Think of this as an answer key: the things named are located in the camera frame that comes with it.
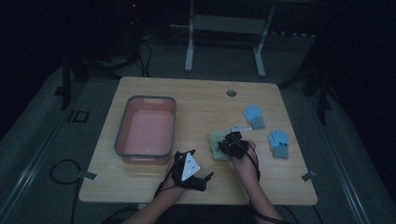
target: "person's right hand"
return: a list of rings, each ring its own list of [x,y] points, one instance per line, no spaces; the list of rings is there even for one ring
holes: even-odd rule
[[[252,148],[249,148],[247,153],[254,161],[256,161],[256,155],[254,152],[256,144],[252,141],[248,141],[248,143]],[[256,168],[247,155],[243,156],[240,160],[236,157],[231,157],[231,162],[233,163],[233,168],[245,189],[259,184]]]

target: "green cloth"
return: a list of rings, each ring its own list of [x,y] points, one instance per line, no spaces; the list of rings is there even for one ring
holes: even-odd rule
[[[224,140],[227,133],[211,133],[209,135],[210,151],[213,155],[213,160],[215,161],[229,161],[230,157],[222,153],[219,148],[219,142]]]

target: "blue glove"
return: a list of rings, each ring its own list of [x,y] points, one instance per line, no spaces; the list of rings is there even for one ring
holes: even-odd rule
[[[262,109],[257,105],[250,105],[246,107],[244,115],[252,129],[265,128],[264,120],[262,118]]]
[[[280,131],[271,131],[268,134],[270,147],[274,153],[275,158],[288,159],[289,158],[289,135]]]

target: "pink container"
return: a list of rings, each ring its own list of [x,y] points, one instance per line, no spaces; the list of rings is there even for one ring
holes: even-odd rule
[[[126,163],[166,164],[171,159],[176,101],[134,96],[125,107],[115,151]]]

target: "wearable hand device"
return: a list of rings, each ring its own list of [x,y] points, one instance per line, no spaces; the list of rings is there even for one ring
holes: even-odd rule
[[[207,175],[205,178],[199,178],[194,176],[201,168],[196,163],[192,155],[195,153],[195,149],[187,152],[177,152],[175,154],[175,163],[169,170],[163,182],[158,186],[155,192],[154,198],[164,189],[163,183],[172,174],[172,179],[175,181],[176,186],[182,187],[183,189],[196,189],[200,191],[206,190],[206,183],[212,178],[213,172]]]

